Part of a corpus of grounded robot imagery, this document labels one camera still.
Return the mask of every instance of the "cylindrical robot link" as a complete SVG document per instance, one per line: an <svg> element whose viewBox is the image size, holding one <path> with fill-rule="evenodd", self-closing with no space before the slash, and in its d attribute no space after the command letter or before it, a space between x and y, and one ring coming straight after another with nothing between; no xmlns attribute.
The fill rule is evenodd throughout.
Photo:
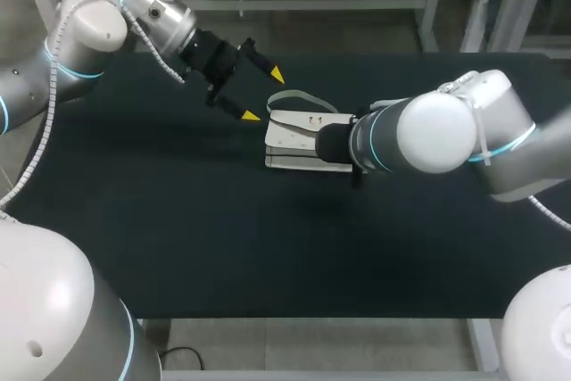
<svg viewBox="0 0 571 381"><path fill-rule="evenodd" d="M46 381L159 381L161 363L127 307L94 273L95 296L87 323Z"/></svg>
<svg viewBox="0 0 571 381"><path fill-rule="evenodd" d="M72 242L0 220L0 379L160 381L123 302Z"/></svg>
<svg viewBox="0 0 571 381"><path fill-rule="evenodd" d="M476 121L469 106L439 92L410 98L365 116L350 151L365 171L445 173L474 151Z"/></svg>

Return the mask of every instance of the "black table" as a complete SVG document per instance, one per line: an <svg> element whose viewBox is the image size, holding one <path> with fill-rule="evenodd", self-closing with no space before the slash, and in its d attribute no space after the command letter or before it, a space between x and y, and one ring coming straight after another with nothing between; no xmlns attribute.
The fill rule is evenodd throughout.
<svg viewBox="0 0 571 381"><path fill-rule="evenodd" d="M289 88L352 112L468 70L504 70L537 120L569 100L529 54L282 58ZM271 170L265 121L204 107L206 85L118 58L58 108L36 176L9 207L66 235L138 318L501 317L526 282L571 261L571 236L528 202L502 204L468 167L442 176ZM228 88L259 114L279 90L244 64ZM571 218L571 187L542 201Z"/></svg>

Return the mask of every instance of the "metal frame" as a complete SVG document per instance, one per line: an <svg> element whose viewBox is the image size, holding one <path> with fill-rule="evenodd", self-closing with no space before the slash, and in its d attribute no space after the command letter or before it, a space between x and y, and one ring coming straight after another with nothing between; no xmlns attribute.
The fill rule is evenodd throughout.
<svg viewBox="0 0 571 381"><path fill-rule="evenodd" d="M460 47L461 53L479 53L482 49L489 3L490 0L472 1L466 33Z"/></svg>
<svg viewBox="0 0 571 381"><path fill-rule="evenodd" d="M553 60L571 59L570 36L528 36L524 39L521 51L525 53L545 54Z"/></svg>
<svg viewBox="0 0 571 381"><path fill-rule="evenodd" d="M54 22L54 0L35 0L47 28ZM439 0L183 0L197 11L357 11L357 10L413 10L417 19L418 39L423 51L438 52L434 37L434 18ZM485 13L476 3L471 15L475 22ZM484 37L479 26L468 26L465 47L474 52L475 41Z"/></svg>
<svg viewBox="0 0 571 381"><path fill-rule="evenodd" d="M490 38L490 52L519 52L538 0L502 0Z"/></svg>

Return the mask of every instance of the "white cable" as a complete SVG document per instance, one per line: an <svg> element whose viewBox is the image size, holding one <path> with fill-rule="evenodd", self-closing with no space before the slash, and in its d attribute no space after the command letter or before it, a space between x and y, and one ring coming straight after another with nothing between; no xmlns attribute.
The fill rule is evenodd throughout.
<svg viewBox="0 0 571 381"><path fill-rule="evenodd" d="M6 195L2 200L0 200L0 209L4 208L28 183L29 178L31 178L34 170L36 169L38 163L42 159L42 155L47 146L47 142L52 134L52 126L54 125L54 114L55 114L55 104L57 102L57 74L59 68L58 57L60 54L60 45L62 44L63 32L67 28L68 21L71 16L82 6L90 4L94 1L101 0L82 0L70 8L68 14L63 18L60 28L57 29L54 38L54 49L51 52L52 59L50 62L50 87L49 87L49 98L47 102L47 112L46 112L46 123L44 125L44 131L42 137L40 138L39 145L37 146L36 153L32 160L29 162L28 167L22 173L18 183L14 188ZM0 212L0 219L7 219L7 214Z"/></svg>
<svg viewBox="0 0 571 381"><path fill-rule="evenodd" d="M408 100L408 98L399 98L398 100L379 100L377 102L372 103L368 108L371 111L378 111L383 107L392 106L393 104L404 102L406 100Z"/></svg>
<svg viewBox="0 0 571 381"><path fill-rule="evenodd" d="M36 170L36 167L39 164L39 162L40 162L40 160L44 154L44 151L45 151L46 146L47 146L47 142L48 142L50 135L52 133L52 126L54 124L55 105L57 102L57 75L58 75L58 69L59 69L59 65L60 65L60 63L58 61L58 56L60 53L60 45L62 43L63 33L64 33L65 29L67 28L68 22L69 22L70 18L73 16L73 14L82 6L85 6L86 4L90 4L90 3L95 2L95 1L101 1L101 0L81 0L77 4L73 5L70 8L70 11L68 12L68 14L63 18L62 23L60 25L60 28L58 28L58 30L57 30L57 33L56 33L55 38L54 38L54 48L53 48L53 51L51 52L52 58L51 58L51 63L50 63L50 87L49 87L49 98L48 98L48 103L47 103L46 123L44 125L44 131L42 133L42 137L40 138L40 142L39 142L39 145L37 147L36 153L34 154L32 160L30 161L30 163L28 165L28 167L22 173L20 179L18 180L18 183L8 193L8 195L6 195L4 198L2 198L2 200L0 200L0 219L2 219L2 220L9 220L11 222L17 221L16 219L9 216L7 213L3 212L2 209L13 198L15 198L16 195L18 195L20 193L20 191L23 189L23 187L25 187L26 184L28 183L29 178L31 178L32 174ZM117 6L117 3L114 2L113 0L106 0L106 1ZM123 5L120 5L120 9L125 13L125 15L127 16L127 19L129 20L129 22L131 22L131 24L133 25L133 28L135 29L137 34L143 39L143 42L149 47L154 59L159 63L159 65L172 78L174 78L179 83L184 84L185 80L182 79L182 77L178 73L176 73L161 58L161 55L159 54L157 49L154 47L153 42L151 42L149 37L145 34L145 32L143 31L143 29L141 28L141 26L137 22L137 19L133 16L133 14Z"/></svg>
<svg viewBox="0 0 571 381"><path fill-rule="evenodd" d="M115 7L120 8L123 11L125 16L127 17L127 20L131 23L133 29L135 29L136 34L139 37L141 37L145 45L149 47L149 49L151 50L151 54L153 55L154 59L159 63L159 65L162 67L162 69L166 71L167 74L170 75L172 78L174 78L178 83L184 84L185 80L162 59L161 55L159 54L159 51L157 51L157 48L154 47L153 42L151 42L151 39L149 39L149 37L146 35L141 25L137 22L137 18L135 18L135 16L131 13L131 11L127 9L125 5L117 2L116 0L106 0L106 1L114 5Z"/></svg>
<svg viewBox="0 0 571 381"><path fill-rule="evenodd" d="M541 213L543 213L545 216L547 216L548 218L550 218L551 220L553 220L555 223L557 223L560 227L562 227L563 229L566 229L567 231L571 232L571 224L569 224L568 222L564 221L562 218L560 218L557 214L555 214L553 211L551 211L550 209L548 209L547 207L545 207L537 198L535 198L533 195L529 197L529 201L540 210Z"/></svg>
<svg viewBox="0 0 571 381"><path fill-rule="evenodd" d="M178 83L184 84L185 80L161 58L161 55L157 51L157 48L154 47L153 42L151 42L151 39L149 39L149 37L145 34L143 28L141 28L141 25L137 22L135 16L125 6L121 5L120 8L125 13L125 16L127 17L128 21L133 25L133 28L135 29L136 33L141 37L141 39L143 39L145 45L149 47L149 49L151 50L151 54L153 55L154 59L159 63L159 65L162 67L162 69L166 71L167 74L169 74L172 78L178 81Z"/></svg>

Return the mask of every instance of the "gray floor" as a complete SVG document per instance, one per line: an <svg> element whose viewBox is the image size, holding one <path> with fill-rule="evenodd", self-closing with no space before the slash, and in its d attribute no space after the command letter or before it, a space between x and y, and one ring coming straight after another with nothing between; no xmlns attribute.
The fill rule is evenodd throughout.
<svg viewBox="0 0 571 381"><path fill-rule="evenodd" d="M454 51L466 6L443 2L437 36L444 50ZM0 8L0 60L29 52L45 37L33 0L0 0ZM199 18L203 27L234 43L254 37L268 54L418 50L408 12L249 13L241 20L235 13L209 13ZM37 120L0 138L0 194L17 178L36 129ZM180 293L192 291L181 288ZM170 332L169 346L177 345L200 350L208 369L475 368L466 323L454 319L180 319ZM195 369L196 360L182 352L169 357L167 367Z"/></svg>

